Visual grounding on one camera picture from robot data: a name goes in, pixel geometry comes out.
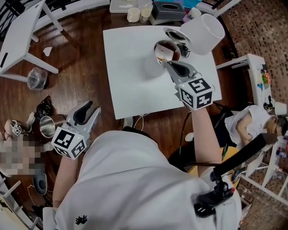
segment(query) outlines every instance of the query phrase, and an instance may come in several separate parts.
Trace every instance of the paper scrap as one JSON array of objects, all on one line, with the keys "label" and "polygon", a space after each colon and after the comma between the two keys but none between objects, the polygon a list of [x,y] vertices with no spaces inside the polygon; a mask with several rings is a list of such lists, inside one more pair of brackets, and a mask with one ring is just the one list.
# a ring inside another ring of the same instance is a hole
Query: paper scrap
[{"label": "paper scrap", "polygon": [[52,47],[46,47],[43,52],[45,53],[46,57],[49,57]]},{"label": "paper scrap", "polygon": [[156,45],[155,47],[155,55],[160,61],[162,61],[163,59],[171,61],[173,59],[173,54],[173,50],[170,50],[160,44]]}]

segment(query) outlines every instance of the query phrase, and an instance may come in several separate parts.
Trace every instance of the white shirt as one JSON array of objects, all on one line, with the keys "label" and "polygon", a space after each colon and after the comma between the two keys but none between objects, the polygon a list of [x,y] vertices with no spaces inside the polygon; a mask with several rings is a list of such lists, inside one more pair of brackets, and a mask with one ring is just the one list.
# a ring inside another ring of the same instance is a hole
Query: white shirt
[{"label": "white shirt", "polygon": [[216,225],[224,229],[223,224],[236,230],[241,217],[237,192],[219,205],[218,216],[195,215],[196,197],[215,186],[211,171],[201,178],[180,171],[141,134],[104,133],[86,153],[60,207],[43,209],[44,230],[214,230]]},{"label": "white shirt", "polygon": [[240,111],[234,116],[227,117],[225,119],[226,128],[230,134],[231,140],[236,144],[241,144],[241,138],[238,131],[236,130],[237,123],[250,112],[252,117],[252,123],[246,127],[246,131],[253,138],[257,137],[260,133],[266,133],[264,128],[270,115],[263,108],[263,106],[248,106],[244,110]]}]

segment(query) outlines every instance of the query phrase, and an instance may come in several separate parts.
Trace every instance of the white table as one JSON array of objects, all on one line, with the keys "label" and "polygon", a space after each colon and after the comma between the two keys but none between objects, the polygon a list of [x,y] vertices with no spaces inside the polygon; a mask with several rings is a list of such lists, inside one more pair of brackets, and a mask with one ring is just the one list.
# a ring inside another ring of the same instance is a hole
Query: white table
[{"label": "white table", "polygon": [[227,66],[232,66],[232,68],[234,69],[241,66],[249,65],[250,69],[248,72],[252,86],[254,104],[262,106],[264,102],[269,104],[268,97],[271,96],[270,86],[267,89],[264,89],[263,87],[263,91],[261,91],[261,89],[257,86],[258,84],[263,83],[261,69],[262,65],[264,64],[265,64],[264,58],[253,54],[247,54],[244,55],[243,57],[239,57],[237,59],[218,65],[216,66],[216,68],[221,69]]},{"label": "white table", "polygon": [[9,68],[23,59],[52,73],[58,73],[58,69],[28,52],[31,39],[33,39],[35,42],[39,41],[39,39],[33,35],[33,31],[42,9],[57,27],[57,29],[59,31],[63,30],[59,22],[52,16],[50,9],[45,3],[45,0],[38,2],[28,10],[24,11],[12,21],[3,42],[0,51],[0,76],[27,82],[27,77],[7,73],[5,74]]},{"label": "white table", "polygon": [[[183,103],[174,95],[175,84],[168,73],[148,77],[144,60],[156,42],[169,40],[164,26],[124,27],[103,31],[108,78],[116,119],[179,108]],[[192,64],[215,86],[213,100],[220,100],[221,90],[212,53],[190,53],[181,61]]]}]

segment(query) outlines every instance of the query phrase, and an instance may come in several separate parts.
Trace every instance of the small bottle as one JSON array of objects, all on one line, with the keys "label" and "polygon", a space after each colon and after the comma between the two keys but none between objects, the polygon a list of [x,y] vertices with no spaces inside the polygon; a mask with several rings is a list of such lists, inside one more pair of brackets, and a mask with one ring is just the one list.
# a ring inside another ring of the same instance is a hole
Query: small bottle
[{"label": "small bottle", "polygon": [[147,4],[141,9],[140,22],[146,24],[153,9],[152,0],[147,0]]}]

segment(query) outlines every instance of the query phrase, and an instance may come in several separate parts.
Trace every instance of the black cable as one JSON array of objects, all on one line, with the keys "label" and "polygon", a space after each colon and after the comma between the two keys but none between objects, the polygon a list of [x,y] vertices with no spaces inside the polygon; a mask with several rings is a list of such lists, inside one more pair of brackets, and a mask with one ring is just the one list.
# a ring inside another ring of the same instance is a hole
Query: black cable
[{"label": "black cable", "polygon": [[191,51],[188,49],[188,47],[185,44],[178,43],[177,46],[180,49],[182,57],[184,57],[184,58],[189,57]]},{"label": "black cable", "polygon": [[187,114],[187,116],[186,116],[186,118],[185,118],[185,120],[184,120],[184,123],[183,123],[182,133],[181,133],[181,137],[180,137],[180,144],[179,144],[179,158],[181,157],[181,144],[182,144],[182,138],[183,138],[184,128],[185,128],[186,122],[187,122],[190,114],[191,114],[191,111]]}]

